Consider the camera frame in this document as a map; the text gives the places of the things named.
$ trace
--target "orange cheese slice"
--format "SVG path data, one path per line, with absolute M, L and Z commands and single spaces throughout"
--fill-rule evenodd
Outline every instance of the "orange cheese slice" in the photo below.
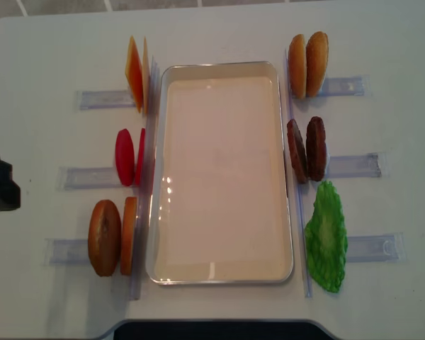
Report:
M 129 47 L 127 48 L 127 58 L 126 78 L 134 96 L 135 106 L 137 106 L 137 110 L 140 112 L 143 106 L 142 63 L 134 37 L 132 36 L 130 37 Z
M 148 46 L 147 46 L 147 38 L 144 38 L 143 45 L 143 108 L 144 114 L 148 114 L 148 97 L 149 97 L 149 62 L 148 62 Z

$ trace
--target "clear plastic holder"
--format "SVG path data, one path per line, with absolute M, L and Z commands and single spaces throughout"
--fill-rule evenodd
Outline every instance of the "clear plastic holder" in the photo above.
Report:
M 406 261 L 403 233 L 380 236 L 348 237 L 346 260 L 355 262 L 397 262 Z
M 144 136 L 144 159 L 142 165 L 141 184 L 137 191 L 137 216 L 134 231 L 134 247 L 132 254 L 132 273 L 130 278 L 130 298 L 140 298 L 142 277 L 145 273 L 145 244 L 149 222 L 149 207 L 152 199 L 152 181 L 154 174 L 155 138 L 159 118 L 160 73 L 157 63 L 152 58 L 149 80 L 148 115 Z M 81 92 L 84 101 L 80 109 L 90 108 L 126 108 L 130 105 L 126 96 L 114 96 L 124 91 Z M 122 188 L 114 167 L 104 168 L 67 168 L 59 170 L 57 187 L 60 190 Z M 56 265 L 89 265 L 87 239 L 46 239 L 44 264 Z
M 121 188 L 115 168 L 69 168 L 60 167 L 58 175 L 59 190 Z
M 138 193 L 137 218 L 134 231 L 130 298 L 140 298 L 142 278 L 145 276 L 145 251 L 149 227 L 149 212 L 152 202 L 154 162 L 156 158 L 157 122 L 159 120 L 160 71 L 152 58 L 149 80 L 148 115 L 144 136 L 144 158 L 141 184 Z
M 350 76 L 347 78 L 326 78 L 317 94 L 318 97 L 333 96 L 369 96 L 368 76 Z
M 326 179 L 352 179 L 388 175 L 385 152 L 373 152 L 358 156 L 331 157 L 324 177 Z
M 286 86 L 286 107 L 288 119 L 294 118 L 293 97 L 288 73 L 288 51 L 285 50 L 283 59 Z M 350 78 L 326 78 L 319 96 L 364 96 L 371 95 L 367 76 Z M 389 176 L 387 158 L 384 152 L 370 153 L 358 156 L 331 157 L 325 174 L 327 179 L 351 179 L 359 177 L 380 178 Z M 305 246 L 304 206 L 302 202 L 301 185 L 296 184 L 295 201 L 297 220 L 299 221 L 299 244 L 301 247 L 301 267 L 304 281 L 305 297 L 312 297 L 312 279 L 307 270 L 307 250 Z M 380 236 L 348 237 L 347 261 L 404 261 L 404 239 L 402 233 Z
M 134 108 L 134 98 L 129 89 L 117 91 L 77 91 L 79 110 L 99 108 Z
M 44 264 L 48 266 L 89 265 L 87 239 L 46 239 Z M 349 263 L 406 261 L 401 232 L 348 237 Z

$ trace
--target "metal tray rim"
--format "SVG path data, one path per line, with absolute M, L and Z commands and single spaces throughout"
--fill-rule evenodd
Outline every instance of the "metal tray rim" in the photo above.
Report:
M 156 283 L 157 285 L 161 285 L 161 286 L 173 286 L 173 285 L 227 285 L 227 284 L 241 284 L 241 285 L 252 285 L 252 284 L 277 284 L 277 283 L 282 283 L 284 281 L 286 281 L 291 274 L 293 273 L 293 269 L 294 269 L 294 251 L 293 251 L 293 234 L 292 234 L 292 230 L 291 230 L 291 216 L 290 216 L 290 203 L 289 203 L 289 197 L 288 197 L 288 188 L 287 188 L 287 183 L 288 183 L 288 174 L 287 174 L 287 166 L 286 166 L 286 150 L 287 150 L 287 146 L 285 145 L 285 139 L 284 139 L 284 135 L 283 135 L 283 116 L 282 116 L 282 103 L 281 103 L 281 86 L 280 86 L 280 77 L 278 75 L 277 69 L 274 67 L 274 65 L 270 62 L 267 61 L 254 61 L 254 62 L 230 62 L 230 63 L 219 63 L 219 64 L 189 64 L 189 65 L 174 65 L 174 66 L 170 66 L 167 67 L 164 71 L 164 73 L 162 74 L 161 77 L 161 81 L 160 81 L 160 88 L 159 88 L 159 112 L 158 115 L 160 116 L 160 110 L 161 110 L 161 106 L 160 106 L 160 101 L 161 101 L 161 97 L 162 97 L 162 84 L 164 83 L 164 77 L 166 77 L 167 72 L 170 71 L 171 69 L 183 69 L 183 68 L 191 68 L 191 67 L 216 67 L 216 66 L 224 66 L 224 65 L 236 65 L 236 64 L 267 64 L 270 67 L 272 67 L 274 69 L 274 71 L 276 72 L 276 78 L 277 78 L 277 95 L 278 95 L 278 112 L 279 112 L 279 118 L 280 118 L 280 136 L 282 137 L 282 150 L 283 150 L 283 167 L 284 167 L 284 186 L 285 186 L 285 196 L 286 196 L 286 208 L 287 208 L 287 216 L 288 216 L 288 234 L 290 235 L 290 248 L 291 248 L 291 266 L 287 271 L 286 276 L 284 276 L 281 279 L 277 279 L 277 280 L 170 280 L 170 279 L 157 279 L 153 276 L 154 272 L 149 270 L 148 268 L 148 260 L 145 260 L 145 269 L 146 272 L 150 278 L 150 280 L 154 283 Z M 161 120 L 159 120 L 158 122 L 158 131 L 159 131 L 159 126 L 161 124 L 163 124 L 165 122 L 162 122 Z M 150 229 L 150 225 L 151 225 L 151 212 L 150 212 L 150 216 L 149 216 L 149 225 L 148 228 Z M 147 242 L 149 241 L 149 235 L 151 234 L 151 230 L 148 231 L 148 239 Z M 147 244 L 147 251 L 146 251 L 146 256 L 148 256 L 149 252 L 149 247 Z

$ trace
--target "white tray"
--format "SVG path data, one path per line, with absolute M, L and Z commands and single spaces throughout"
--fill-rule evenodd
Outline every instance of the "white tray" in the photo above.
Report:
M 146 256 L 154 282 L 271 283 L 290 275 L 280 109 L 268 62 L 164 72 Z

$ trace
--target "table surface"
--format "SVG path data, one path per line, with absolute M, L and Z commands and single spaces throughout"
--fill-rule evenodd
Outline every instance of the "table surface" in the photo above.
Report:
M 163 288 L 145 278 L 140 300 L 130 302 L 128 278 L 99 278 L 90 266 L 44 266 L 45 238 L 86 238 L 96 201 L 109 198 L 123 211 L 132 194 L 127 188 L 56 187 L 60 166 L 112 166 L 120 129 L 138 140 L 145 122 L 134 110 L 74 107 L 76 90 L 127 86 L 130 35 L 140 48 L 147 36 L 162 71 L 175 64 L 266 60 L 284 80 L 292 37 L 317 30 L 329 35 L 328 75 L 368 74 L 373 96 L 295 106 L 295 117 L 305 129 L 306 117 L 322 114 L 332 155 L 387 152 L 389 178 L 334 183 L 342 198 L 363 193 L 361 200 L 344 200 L 348 234 L 403 232 L 406 262 L 350 263 L 338 295 L 314 283 L 313 297 L 305 298 L 298 221 L 291 214 L 295 268 L 280 285 Z M 284 81 L 280 90 L 284 97 Z M 284 99 L 282 108 L 286 124 Z M 304 319 L 339 338 L 425 339 L 425 2 L 2 19 L 0 155 L 13 164 L 22 195 L 20 209 L 0 213 L 0 338 L 96 338 L 132 319 Z

